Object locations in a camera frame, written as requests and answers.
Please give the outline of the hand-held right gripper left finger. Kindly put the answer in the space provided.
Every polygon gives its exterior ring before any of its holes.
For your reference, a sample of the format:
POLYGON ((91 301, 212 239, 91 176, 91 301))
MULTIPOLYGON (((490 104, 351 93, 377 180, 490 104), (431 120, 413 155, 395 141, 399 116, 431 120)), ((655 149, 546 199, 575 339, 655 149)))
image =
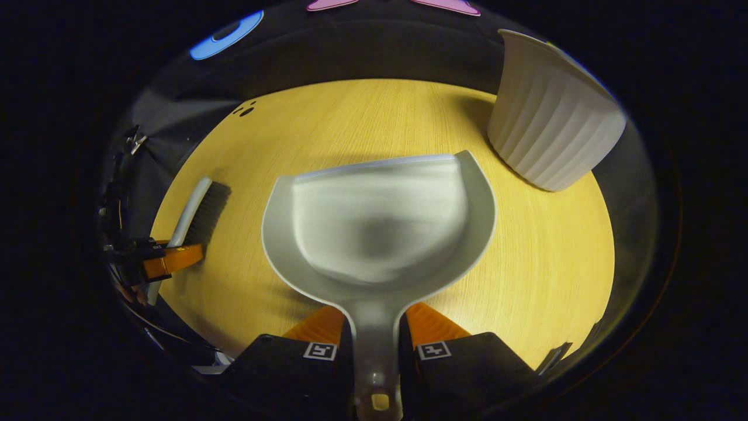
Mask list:
POLYGON ((225 389, 261 420, 353 420, 344 314, 324 306, 283 336, 257 336, 226 369, 225 389))

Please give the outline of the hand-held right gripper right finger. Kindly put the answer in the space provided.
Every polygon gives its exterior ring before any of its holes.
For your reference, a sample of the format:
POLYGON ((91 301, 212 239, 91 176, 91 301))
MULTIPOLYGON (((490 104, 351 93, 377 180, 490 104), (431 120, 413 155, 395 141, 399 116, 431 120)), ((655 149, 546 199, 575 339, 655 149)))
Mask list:
POLYGON ((496 334, 470 334, 424 303, 408 308, 400 327, 407 419, 484 419, 541 380, 496 334))

